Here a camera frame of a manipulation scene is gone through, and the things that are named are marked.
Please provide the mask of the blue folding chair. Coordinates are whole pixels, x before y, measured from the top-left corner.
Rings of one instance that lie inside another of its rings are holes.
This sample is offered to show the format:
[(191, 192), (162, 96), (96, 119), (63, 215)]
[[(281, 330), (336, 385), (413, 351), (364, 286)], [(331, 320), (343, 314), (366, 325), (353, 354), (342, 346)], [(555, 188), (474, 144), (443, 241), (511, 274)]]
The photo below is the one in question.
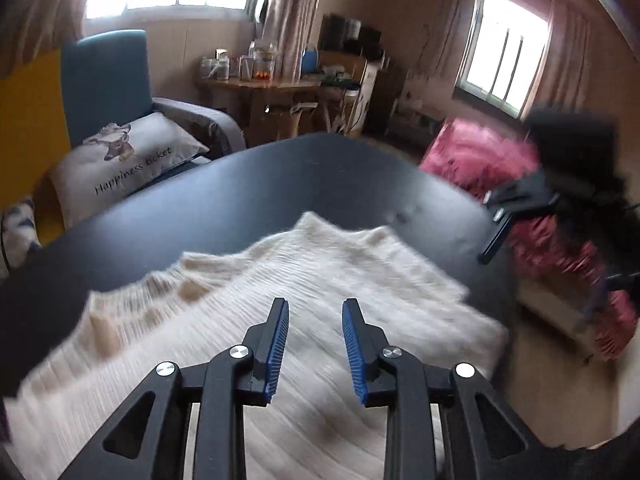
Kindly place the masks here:
[(300, 74), (302, 76), (316, 74), (320, 70), (319, 51), (315, 47), (308, 47), (304, 50), (300, 61)]

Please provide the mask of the pink ruffled bed cover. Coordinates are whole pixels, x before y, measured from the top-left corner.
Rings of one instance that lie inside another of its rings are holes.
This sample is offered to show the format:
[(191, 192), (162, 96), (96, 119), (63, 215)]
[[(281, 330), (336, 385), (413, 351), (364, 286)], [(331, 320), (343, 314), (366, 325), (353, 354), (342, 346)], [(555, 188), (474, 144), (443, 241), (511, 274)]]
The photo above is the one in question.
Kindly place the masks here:
[[(447, 119), (427, 149), (420, 169), (482, 200), (498, 186), (539, 168), (533, 144), (505, 138), (476, 122)], [(555, 216), (518, 222), (508, 236), (516, 272), (547, 287), (574, 308), (585, 304), (604, 278), (605, 265), (590, 242), (573, 244)], [(592, 343), (606, 360), (619, 358), (634, 338), (638, 314), (624, 290), (608, 292), (594, 314)]]

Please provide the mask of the white low shelf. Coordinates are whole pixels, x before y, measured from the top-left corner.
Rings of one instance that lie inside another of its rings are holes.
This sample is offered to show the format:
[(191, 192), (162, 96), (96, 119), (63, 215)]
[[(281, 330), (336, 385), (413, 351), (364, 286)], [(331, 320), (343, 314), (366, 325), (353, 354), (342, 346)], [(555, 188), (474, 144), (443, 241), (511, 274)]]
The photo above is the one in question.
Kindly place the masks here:
[(386, 133), (421, 148), (428, 148), (439, 134), (445, 116), (439, 110), (412, 108), (397, 102)]

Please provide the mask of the grey deer print pillow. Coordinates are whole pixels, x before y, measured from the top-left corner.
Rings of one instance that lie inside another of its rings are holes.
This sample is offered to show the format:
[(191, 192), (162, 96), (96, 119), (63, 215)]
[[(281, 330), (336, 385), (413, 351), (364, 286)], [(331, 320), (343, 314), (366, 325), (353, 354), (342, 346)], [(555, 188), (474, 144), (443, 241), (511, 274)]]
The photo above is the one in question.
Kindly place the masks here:
[(204, 144), (160, 112), (123, 126), (104, 126), (51, 171), (64, 226), (76, 226), (207, 152)]

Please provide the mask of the wooden side table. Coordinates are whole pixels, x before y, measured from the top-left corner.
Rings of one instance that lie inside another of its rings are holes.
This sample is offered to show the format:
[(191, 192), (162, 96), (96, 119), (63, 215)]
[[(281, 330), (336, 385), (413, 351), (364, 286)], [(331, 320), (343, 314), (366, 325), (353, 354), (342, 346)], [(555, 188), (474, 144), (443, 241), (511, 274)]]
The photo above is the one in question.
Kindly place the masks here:
[(227, 107), (249, 148), (296, 138), (302, 117), (320, 101), (318, 81), (196, 78), (194, 84), (203, 103)]

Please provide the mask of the triangle pattern pillow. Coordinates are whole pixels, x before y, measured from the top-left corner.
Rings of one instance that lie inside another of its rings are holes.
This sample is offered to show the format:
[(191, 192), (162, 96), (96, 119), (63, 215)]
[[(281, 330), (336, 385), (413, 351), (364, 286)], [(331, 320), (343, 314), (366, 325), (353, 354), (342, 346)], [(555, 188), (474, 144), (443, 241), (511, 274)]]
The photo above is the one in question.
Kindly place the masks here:
[(4, 282), (22, 266), (41, 244), (35, 224), (35, 204), (31, 195), (1, 211), (0, 278)]

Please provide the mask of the black television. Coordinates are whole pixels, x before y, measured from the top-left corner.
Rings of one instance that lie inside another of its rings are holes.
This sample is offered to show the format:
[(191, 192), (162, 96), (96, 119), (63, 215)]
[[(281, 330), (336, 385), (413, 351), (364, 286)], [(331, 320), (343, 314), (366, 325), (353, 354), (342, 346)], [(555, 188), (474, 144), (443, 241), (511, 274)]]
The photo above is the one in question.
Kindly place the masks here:
[(326, 14), (322, 18), (318, 49), (361, 56), (369, 62), (382, 62), (384, 50), (382, 32), (364, 26), (354, 18), (343, 18), (337, 14)]

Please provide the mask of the large clear jar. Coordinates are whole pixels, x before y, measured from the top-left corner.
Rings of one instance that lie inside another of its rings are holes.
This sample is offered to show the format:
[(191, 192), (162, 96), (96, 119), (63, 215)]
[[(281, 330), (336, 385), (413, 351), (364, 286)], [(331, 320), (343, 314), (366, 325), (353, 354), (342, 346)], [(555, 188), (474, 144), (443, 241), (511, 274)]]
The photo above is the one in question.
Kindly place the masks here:
[(256, 44), (253, 51), (253, 73), (254, 80), (273, 80), (278, 57), (278, 46), (272, 42), (261, 42)]

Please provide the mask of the pink middle curtain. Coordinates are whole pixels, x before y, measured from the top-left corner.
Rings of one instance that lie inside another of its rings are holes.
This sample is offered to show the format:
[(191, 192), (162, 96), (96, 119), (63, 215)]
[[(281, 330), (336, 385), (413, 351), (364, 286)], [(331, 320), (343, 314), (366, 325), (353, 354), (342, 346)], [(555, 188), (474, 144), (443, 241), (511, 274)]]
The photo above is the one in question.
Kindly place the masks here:
[(271, 0), (262, 41), (278, 49), (277, 79), (298, 81), (319, 0)]

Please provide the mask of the multicolour sofa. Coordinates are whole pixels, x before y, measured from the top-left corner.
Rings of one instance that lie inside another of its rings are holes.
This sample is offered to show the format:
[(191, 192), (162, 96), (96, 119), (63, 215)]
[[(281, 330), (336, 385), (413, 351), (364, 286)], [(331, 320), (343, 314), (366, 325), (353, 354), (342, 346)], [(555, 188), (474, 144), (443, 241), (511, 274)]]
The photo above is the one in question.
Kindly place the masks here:
[(178, 122), (212, 147), (210, 158), (243, 151), (245, 138), (227, 114), (152, 95), (142, 29), (102, 32), (17, 67), (1, 81), (1, 205), (35, 201), (35, 229), (47, 245), (64, 232), (49, 172), (99, 128), (153, 112)]

